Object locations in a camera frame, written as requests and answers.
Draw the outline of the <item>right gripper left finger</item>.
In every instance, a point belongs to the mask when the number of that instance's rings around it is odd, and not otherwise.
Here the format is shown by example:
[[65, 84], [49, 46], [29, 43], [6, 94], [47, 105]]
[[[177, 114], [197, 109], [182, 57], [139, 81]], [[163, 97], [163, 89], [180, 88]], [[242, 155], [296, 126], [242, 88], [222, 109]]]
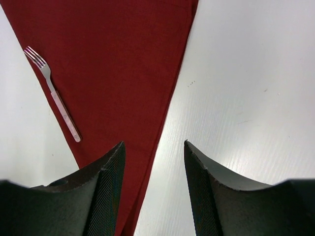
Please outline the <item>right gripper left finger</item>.
[[120, 142], [98, 160], [47, 186], [27, 188], [2, 180], [1, 235], [114, 235], [125, 159]]

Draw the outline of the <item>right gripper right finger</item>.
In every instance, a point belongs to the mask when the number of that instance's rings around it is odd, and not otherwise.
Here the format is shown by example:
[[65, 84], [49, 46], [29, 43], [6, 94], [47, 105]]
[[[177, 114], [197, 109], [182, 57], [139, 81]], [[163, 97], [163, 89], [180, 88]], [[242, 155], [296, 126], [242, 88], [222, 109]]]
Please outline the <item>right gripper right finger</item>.
[[315, 181], [276, 185], [244, 177], [184, 143], [189, 196], [198, 236], [312, 236]]

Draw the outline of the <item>dark red cloth napkin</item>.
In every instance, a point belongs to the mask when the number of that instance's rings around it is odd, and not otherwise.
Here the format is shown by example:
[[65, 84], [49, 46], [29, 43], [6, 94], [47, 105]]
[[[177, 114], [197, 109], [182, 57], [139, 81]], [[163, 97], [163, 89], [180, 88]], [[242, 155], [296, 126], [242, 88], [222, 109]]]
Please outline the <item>dark red cloth napkin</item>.
[[74, 141], [35, 74], [80, 168], [115, 144], [126, 165], [115, 234], [133, 235], [177, 82], [196, 0], [3, 0], [20, 45], [49, 64]]

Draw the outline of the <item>fork with pink handle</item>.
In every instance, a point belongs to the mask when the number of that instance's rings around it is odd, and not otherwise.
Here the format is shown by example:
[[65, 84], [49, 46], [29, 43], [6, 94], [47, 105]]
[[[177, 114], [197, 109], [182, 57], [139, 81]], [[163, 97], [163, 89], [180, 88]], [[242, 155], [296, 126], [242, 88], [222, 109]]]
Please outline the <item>fork with pink handle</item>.
[[58, 92], [56, 91], [52, 80], [51, 80], [51, 69], [48, 65], [48, 63], [44, 60], [42, 56], [40, 56], [34, 49], [32, 49], [30, 46], [27, 46], [24, 50], [24, 54], [39, 68], [42, 75], [44, 76], [46, 80], [46, 84], [50, 90], [51, 96], [64, 120], [66, 123], [72, 137], [74, 138], [75, 142], [80, 142], [81, 137], [79, 135], [79, 132], [77, 128], [75, 127], [74, 122], [72, 121], [71, 116], [69, 115], [68, 110], [66, 109], [66, 106], [64, 105], [61, 97], [59, 96]]

